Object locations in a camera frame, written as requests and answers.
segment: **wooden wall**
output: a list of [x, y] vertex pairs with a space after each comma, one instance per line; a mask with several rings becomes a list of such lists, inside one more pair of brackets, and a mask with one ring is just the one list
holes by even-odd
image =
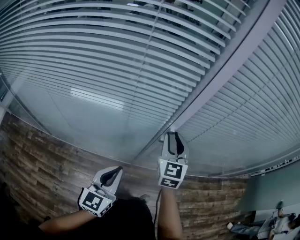
[[[8, 113], [0, 126], [0, 143], [0, 180], [20, 204], [23, 221], [76, 211], [81, 188], [98, 170], [113, 165], [124, 167], [119, 195], [149, 194], [148, 206], [155, 212], [156, 171], [79, 149]], [[241, 179], [185, 177], [176, 192], [185, 239], [230, 239], [226, 224], [243, 219], [234, 208], [245, 187], [246, 180]]]

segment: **person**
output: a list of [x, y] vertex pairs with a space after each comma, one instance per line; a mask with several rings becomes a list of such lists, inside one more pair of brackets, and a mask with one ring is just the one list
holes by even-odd
[[278, 217], [254, 222], [251, 225], [229, 223], [227, 228], [232, 233], [248, 235], [250, 238], [273, 240], [275, 235], [288, 234], [293, 229], [300, 226], [300, 214], [284, 214], [282, 208], [278, 208]]
[[[118, 199], [102, 217], [87, 211], [50, 219], [42, 223], [34, 237], [155, 240], [155, 227], [143, 199]], [[182, 239], [182, 226], [173, 189], [162, 187], [157, 226], [158, 240]]]

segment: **jeans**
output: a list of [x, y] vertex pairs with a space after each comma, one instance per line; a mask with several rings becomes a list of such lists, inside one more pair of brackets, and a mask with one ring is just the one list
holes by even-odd
[[254, 222], [249, 226], [246, 226], [243, 224], [235, 224], [235, 225], [233, 225], [233, 227], [231, 228], [230, 231], [232, 233], [248, 235], [248, 236], [250, 236], [250, 238], [252, 238], [252, 237], [258, 235], [259, 230], [262, 227], [264, 221], [265, 220]]

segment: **black cable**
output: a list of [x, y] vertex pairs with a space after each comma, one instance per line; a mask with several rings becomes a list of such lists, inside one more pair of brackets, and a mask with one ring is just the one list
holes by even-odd
[[161, 190], [158, 192], [158, 196], [157, 196], [157, 200], [156, 200], [155, 217], [154, 217], [154, 221], [153, 221], [154, 225], [155, 225], [155, 222], [156, 222], [156, 217], [158, 215], [158, 201], [159, 201], [159, 198], [160, 198], [160, 194], [161, 194]]

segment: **floor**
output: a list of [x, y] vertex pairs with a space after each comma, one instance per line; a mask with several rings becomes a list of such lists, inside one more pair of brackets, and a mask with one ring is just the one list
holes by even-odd
[[[78, 210], [77, 198], [94, 174], [121, 165], [124, 174], [119, 195], [149, 194], [155, 213], [159, 188], [157, 173], [82, 150], [51, 137], [6, 113], [0, 126], [0, 180], [20, 204], [22, 221], [43, 221]], [[229, 221], [244, 218], [234, 208], [245, 191], [244, 179], [208, 179], [186, 176], [176, 191], [184, 238], [230, 239]]]

